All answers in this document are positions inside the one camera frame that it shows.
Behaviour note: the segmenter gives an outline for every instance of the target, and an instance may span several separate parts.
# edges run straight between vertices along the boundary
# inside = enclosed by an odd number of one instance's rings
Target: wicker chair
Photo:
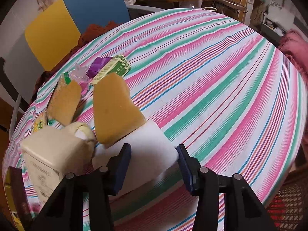
[[[308,231],[308,165],[289,173],[267,211],[279,231]]]

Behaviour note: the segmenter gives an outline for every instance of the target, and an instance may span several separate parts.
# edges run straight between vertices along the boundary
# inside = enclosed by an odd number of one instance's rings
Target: clear plastic container
[[[74,80],[81,86],[81,96],[85,96],[89,90],[90,79],[86,75],[88,68],[80,67],[78,64],[75,64],[75,69],[70,72],[70,79]]]

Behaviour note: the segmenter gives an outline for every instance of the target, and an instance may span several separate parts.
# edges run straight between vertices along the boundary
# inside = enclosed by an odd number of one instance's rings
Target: screw
[[[240,180],[240,179],[242,179],[243,177],[242,177],[240,174],[234,174],[234,178],[235,178],[236,180]]]
[[[107,171],[108,171],[108,167],[107,167],[107,166],[101,166],[101,167],[100,167],[100,171],[101,171],[102,173],[107,172]]]
[[[68,174],[66,174],[65,178],[66,179],[72,179],[72,178],[74,178],[74,176],[75,176],[74,173],[68,173]]]
[[[201,167],[199,170],[200,170],[201,173],[207,173],[208,172],[207,167]]]

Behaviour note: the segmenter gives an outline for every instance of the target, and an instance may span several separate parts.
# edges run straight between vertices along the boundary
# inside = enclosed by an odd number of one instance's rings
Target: blue gripper pad
[[[189,156],[183,144],[177,146],[176,150],[179,153],[178,164],[182,173],[185,187],[191,195],[197,195],[197,191],[200,189],[198,170],[201,165],[196,158]]]
[[[112,181],[109,190],[110,195],[116,195],[123,186],[129,162],[131,160],[131,146],[124,143],[121,151],[115,157],[111,157],[107,167],[110,170],[110,180]]]

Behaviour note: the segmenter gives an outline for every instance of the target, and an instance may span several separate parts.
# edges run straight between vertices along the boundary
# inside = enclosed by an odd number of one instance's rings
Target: brown cloth
[[[88,44],[90,41],[94,40],[95,38],[103,35],[104,33],[112,30],[113,28],[116,28],[117,26],[119,26],[119,24],[110,21],[106,27],[101,27],[98,26],[96,24],[90,24],[87,27],[87,30],[85,31],[85,33],[83,33],[79,40],[78,40],[78,45],[75,46],[74,48],[72,48],[70,50],[70,52],[63,57],[63,59],[56,65],[53,67],[53,69],[51,71],[44,71],[41,74],[41,77],[36,81],[35,87],[34,87],[34,91],[33,91],[33,96],[31,98],[31,102],[29,105],[32,104],[32,102],[34,102],[36,100],[36,96],[37,96],[37,92],[38,89],[43,85],[44,82],[49,81],[49,79],[60,70],[60,68],[63,67],[63,65],[79,50],[81,49],[83,46],[85,46],[86,44]]]

